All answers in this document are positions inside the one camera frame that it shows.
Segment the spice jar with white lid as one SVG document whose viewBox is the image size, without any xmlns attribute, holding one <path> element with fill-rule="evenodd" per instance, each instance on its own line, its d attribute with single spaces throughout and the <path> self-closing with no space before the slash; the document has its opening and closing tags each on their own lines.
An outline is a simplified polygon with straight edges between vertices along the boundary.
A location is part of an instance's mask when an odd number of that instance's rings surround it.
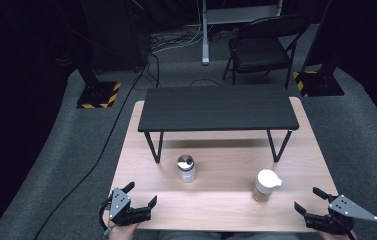
<svg viewBox="0 0 377 240">
<path fill-rule="evenodd" d="M 273 170 L 263 169 L 257 174 L 252 196 L 258 202 L 267 202 L 272 193 L 281 186 L 282 180 Z"/>
</svg>

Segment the glass shaker with metal lid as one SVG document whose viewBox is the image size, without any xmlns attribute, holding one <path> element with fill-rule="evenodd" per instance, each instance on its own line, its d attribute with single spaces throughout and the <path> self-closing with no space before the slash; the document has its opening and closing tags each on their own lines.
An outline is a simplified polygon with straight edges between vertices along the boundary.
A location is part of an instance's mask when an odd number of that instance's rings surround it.
<svg viewBox="0 0 377 240">
<path fill-rule="evenodd" d="M 191 155 L 181 155 L 177 160 L 177 167 L 183 182 L 190 183 L 196 179 L 195 162 Z"/>
</svg>

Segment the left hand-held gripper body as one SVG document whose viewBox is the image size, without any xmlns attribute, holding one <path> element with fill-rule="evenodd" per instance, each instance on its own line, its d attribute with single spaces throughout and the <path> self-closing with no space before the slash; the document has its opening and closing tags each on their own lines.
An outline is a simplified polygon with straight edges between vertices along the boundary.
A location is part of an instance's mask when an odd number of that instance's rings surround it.
<svg viewBox="0 0 377 240">
<path fill-rule="evenodd" d="M 133 208 L 131 198 L 123 190 L 116 188 L 111 195 L 109 219 L 117 226 L 129 226 L 151 219 L 151 207 Z"/>
</svg>

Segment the black equipment cabinet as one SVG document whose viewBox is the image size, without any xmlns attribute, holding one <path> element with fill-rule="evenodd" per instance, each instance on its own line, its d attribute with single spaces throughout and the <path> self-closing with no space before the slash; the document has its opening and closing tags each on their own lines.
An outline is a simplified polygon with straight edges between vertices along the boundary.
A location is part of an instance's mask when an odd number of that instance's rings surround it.
<svg viewBox="0 0 377 240">
<path fill-rule="evenodd" d="M 151 32 L 141 0 L 83 0 L 92 41 L 91 65 L 101 71 L 138 71 L 150 49 Z"/>
</svg>

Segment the white desk frame leg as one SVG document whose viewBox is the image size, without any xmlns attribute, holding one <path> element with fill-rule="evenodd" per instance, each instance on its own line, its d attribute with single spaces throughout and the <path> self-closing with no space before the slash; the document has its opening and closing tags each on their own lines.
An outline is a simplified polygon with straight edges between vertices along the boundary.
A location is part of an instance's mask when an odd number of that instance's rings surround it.
<svg viewBox="0 0 377 240">
<path fill-rule="evenodd" d="M 249 6 L 235 8 L 209 9 L 207 0 L 202 3 L 202 64 L 207 66 L 210 63 L 208 26 L 220 24 L 234 24 L 251 22 L 255 19 L 279 16 L 282 10 L 283 0 L 276 0 L 275 4 L 265 6 Z"/>
</svg>

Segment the person's grey trousers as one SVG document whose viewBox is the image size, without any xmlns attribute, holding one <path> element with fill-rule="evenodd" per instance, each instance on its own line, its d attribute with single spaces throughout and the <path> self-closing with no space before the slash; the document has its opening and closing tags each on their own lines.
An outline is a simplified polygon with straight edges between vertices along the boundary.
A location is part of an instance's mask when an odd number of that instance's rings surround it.
<svg viewBox="0 0 377 240">
<path fill-rule="evenodd" d="M 295 234 L 161 231 L 157 240 L 299 240 Z"/>
</svg>

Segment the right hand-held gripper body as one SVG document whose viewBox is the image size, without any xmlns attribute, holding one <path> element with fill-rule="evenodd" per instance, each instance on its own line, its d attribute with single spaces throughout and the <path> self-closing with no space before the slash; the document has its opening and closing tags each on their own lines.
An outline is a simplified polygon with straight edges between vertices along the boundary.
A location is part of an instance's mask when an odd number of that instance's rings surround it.
<svg viewBox="0 0 377 240">
<path fill-rule="evenodd" d="M 377 222 L 376 215 L 370 213 L 343 194 L 338 196 L 319 194 L 319 197 L 329 202 L 328 214 L 320 216 L 308 213 L 304 209 L 303 218 L 308 228 L 334 235 L 350 235 L 355 219 Z"/>
</svg>

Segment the black stand with striped base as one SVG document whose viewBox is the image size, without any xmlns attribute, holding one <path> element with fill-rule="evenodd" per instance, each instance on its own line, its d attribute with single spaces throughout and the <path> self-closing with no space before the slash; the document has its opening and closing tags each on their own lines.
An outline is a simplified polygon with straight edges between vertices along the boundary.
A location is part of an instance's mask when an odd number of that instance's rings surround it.
<svg viewBox="0 0 377 240">
<path fill-rule="evenodd" d="M 100 82 L 78 43 L 73 46 L 73 54 L 79 74 L 85 82 L 85 88 L 77 101 L 77 107 L 84 109 L 111 107 L 117 98 L 121 84 Z"/>
<path fill-rule="evenodd" d="M 333 76 L 334 71 L 342 58 L 343 45 L 335 43 L 332 47 L 327 49 L 327 58 L 322 61 L 321 67 L 317 71 L 306 70 L 306 67 L 310 66 L 310 59 L 312 58 L 313 52 L 317 50 L 318 39 L 330 12 L 332 2 L 333 0 L 328 0 L 301 70 L 293 73 L 296 86 L 303 97 L 344 95 L 344 91 Z"/>
</svg>

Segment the person's left hand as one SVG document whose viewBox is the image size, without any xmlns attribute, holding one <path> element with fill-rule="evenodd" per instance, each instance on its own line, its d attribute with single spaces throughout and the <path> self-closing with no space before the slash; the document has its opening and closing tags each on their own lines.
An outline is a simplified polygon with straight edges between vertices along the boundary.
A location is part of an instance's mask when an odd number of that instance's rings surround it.
<svg viewBox="0 0 377 240">
<path fill-rule="evenodd" d="M 106 236 L 109 240 L 132 240 L 139 223 L 128 226 L 117 226 L 114 222 L 108 222 Z"/>
</svg>

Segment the black folding chair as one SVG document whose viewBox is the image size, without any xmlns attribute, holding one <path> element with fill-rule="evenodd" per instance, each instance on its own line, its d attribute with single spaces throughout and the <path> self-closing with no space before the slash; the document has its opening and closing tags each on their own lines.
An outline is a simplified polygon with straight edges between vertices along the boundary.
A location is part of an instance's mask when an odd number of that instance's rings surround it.
<svg viewBox="0 0 377 240">
<path fill-rule="evenodd" d="M 311 25 L 310 20 L 300 14 L 267 17 L 254 20 L 241 27 L 228 42 L 230 57 L 222 79 L 232 73 L 232 84 L 236 74 L 286 69 L 284 87 L 288 88 L 297 42 Z"/>
</svg>

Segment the black shelf with metal legs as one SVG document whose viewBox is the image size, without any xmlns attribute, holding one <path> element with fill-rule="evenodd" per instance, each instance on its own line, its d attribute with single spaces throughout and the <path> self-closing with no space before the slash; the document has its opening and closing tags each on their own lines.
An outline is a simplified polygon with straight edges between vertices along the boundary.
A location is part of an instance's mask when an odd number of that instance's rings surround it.
<svg viewBox="0 0 377 240">
<path fill-rule="evenodd" d="M 299 122 L 284 86 L 280 84 L 152 88 L 146 92 L 138 130 L 147 140 L 155 162 L 162 144 L 151 134 L 186 131 L 285 130 Z"/>
</svg>

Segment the person's right hand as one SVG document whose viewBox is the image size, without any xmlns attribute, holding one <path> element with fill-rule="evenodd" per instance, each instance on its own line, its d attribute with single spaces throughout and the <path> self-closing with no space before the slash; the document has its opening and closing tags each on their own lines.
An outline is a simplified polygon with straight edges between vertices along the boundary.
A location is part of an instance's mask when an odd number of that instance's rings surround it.
<svg viewBox="0 0 377 240">
<path fill-rule="evenodd" d="M 357 240 L 358 237 L 355 234 L 354 230 L 350 231 L 349 234 L 331 234 L 323 231 L 318 231 L 318 234 L 323 240 Z"/>
</svg>

